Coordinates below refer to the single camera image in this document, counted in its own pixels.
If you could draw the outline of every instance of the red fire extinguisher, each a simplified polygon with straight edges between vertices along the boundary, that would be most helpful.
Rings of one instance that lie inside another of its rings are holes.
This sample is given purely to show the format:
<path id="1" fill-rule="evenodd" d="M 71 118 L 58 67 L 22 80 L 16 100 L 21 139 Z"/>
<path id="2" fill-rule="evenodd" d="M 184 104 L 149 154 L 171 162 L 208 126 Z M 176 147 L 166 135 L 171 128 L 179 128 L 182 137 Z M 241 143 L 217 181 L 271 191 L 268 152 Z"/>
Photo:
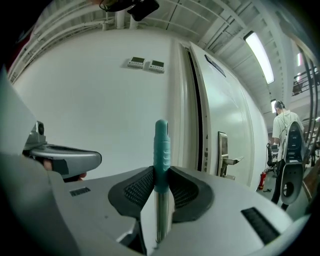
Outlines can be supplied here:
<path id="1" fill-rule="evenodd" d="M 266 171 L 263 171 L 263 172 L 261 173 L 260 182 L 259 182 L 259 186 L 258 186 L 258 188 L 259 188 L 260 190 L 263 190 L 263 189 L 264 189 L 266 176 L 267 176 Z"/>

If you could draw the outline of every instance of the teal handle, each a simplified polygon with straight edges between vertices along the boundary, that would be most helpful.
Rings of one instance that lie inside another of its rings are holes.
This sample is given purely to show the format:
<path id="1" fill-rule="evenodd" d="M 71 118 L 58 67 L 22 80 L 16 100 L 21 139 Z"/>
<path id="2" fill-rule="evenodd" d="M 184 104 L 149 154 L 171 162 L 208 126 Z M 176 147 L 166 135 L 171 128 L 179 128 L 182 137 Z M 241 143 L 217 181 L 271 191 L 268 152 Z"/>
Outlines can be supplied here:
<path id="1" fill-rule="evenodd" d="M 154 190 L 161 194 L 169 190 L 168 169 L 171 165 L 170 157 L 168 121 L 161 119 L 155 123 L 153 144 Z"/>

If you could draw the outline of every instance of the thermostat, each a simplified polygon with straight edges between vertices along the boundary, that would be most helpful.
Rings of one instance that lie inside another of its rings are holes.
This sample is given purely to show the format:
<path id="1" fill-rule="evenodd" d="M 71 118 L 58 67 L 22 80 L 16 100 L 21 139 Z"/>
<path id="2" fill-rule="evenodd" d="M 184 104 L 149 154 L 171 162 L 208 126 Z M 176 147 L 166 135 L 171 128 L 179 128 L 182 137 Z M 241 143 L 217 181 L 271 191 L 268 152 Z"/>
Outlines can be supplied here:
<path id="1" fill-rule="evenodd" d="M 144 64 L 145 64 L 145 59 L 144 58 L 133 57 L 128 62 L 128 67 L 143 69 L 144 68 Z"/>
<path id="2" fill-rule="evenodd" d="M 160 61 L 152 60 L 149 65 L 149 70 L 164 73 L 165 72 L 165 64 Z"/>

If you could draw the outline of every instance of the white t-shirt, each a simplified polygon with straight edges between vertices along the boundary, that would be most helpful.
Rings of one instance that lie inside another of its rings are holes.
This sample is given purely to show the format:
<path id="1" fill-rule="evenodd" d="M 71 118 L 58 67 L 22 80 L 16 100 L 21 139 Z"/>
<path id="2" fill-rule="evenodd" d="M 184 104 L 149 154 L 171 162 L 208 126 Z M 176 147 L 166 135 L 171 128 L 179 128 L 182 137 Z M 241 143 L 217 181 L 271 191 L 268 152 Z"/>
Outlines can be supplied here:
<path id="1" fill-rule="evenodd" d="M 302 125 L 299 116 L 296 113 L 291 112 L 290 110 L 285 110 L 283 113 L 276 116 L 273 120 L 272 137 L 280 139 L 277 158 L 278 162 L 283 159 L 282 152 L 283 149 L 287 146 L 287 143 L 284 143 L 287 134 L 286 127 L 288 127 L 288 125 L 293 121 L 296 121 L 299 124 L 301 130 L 304 131 L 304 126 Z"/>

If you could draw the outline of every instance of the floor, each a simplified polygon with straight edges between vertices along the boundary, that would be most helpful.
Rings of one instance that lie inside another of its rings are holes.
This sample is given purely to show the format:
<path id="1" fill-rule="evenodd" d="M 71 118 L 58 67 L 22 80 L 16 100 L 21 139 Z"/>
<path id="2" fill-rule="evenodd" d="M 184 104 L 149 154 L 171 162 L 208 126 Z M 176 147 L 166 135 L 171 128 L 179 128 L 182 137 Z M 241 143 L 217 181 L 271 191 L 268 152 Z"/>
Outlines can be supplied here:
<path id="1" fill-rule="evenodd" d="M 304 172 L 304 176 L 308 174 L 308 169 Z M 264 196 L 265 198 L 271 200 L 274 191 L 275 191 L 275 185 L 276 185 L 276 178 L 273 177 L 273 172 L 268 172 L 266 174 L 265 182 L 264 182 L 264 187 L 262 190 L 257 190 L 259 194 Z M 279 199 L 279 202 L 277 204 L 279 207 L 282 205 L 281 199 Z M 303 188 L 301 188 L 300 194 L 296 201 L 288 206 L 286 209 L 286 212 L 288 215 L 292 218 L 293 221 L 299 219 L 305 214 L 306 207 L 308 206 L 308 199 L 306 196 L 306 193 Z"/>

